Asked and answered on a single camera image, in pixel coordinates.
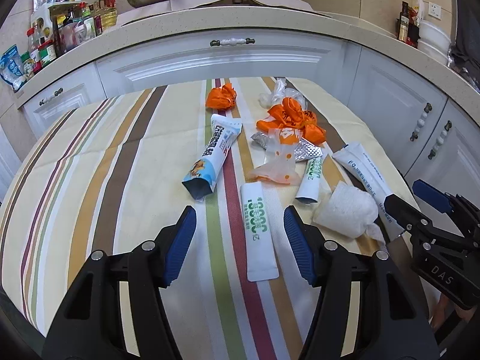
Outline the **person's right hand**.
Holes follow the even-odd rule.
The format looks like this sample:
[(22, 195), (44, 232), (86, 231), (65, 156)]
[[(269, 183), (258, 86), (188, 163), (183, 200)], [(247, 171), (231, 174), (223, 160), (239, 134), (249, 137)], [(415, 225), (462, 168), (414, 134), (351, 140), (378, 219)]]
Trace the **person's right hand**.
[(473, 318), (473, 315), (477, 310), (476, 306), (470, 310), (463, 310), (462, 308), (457, 306), (455, 303), (452, 303), (450, 299), (442, 293), (439, 297), (439, 302), (437, 306), (433, 310), (433, 316), (430, 321), (430, 325), (435, 332), (446, 321), (447, 311), (449, 306), (453, 306), (455, 309), (456, 315), (460, 317), (462, 320), (464, 320), (465, 322), (469, 322)]

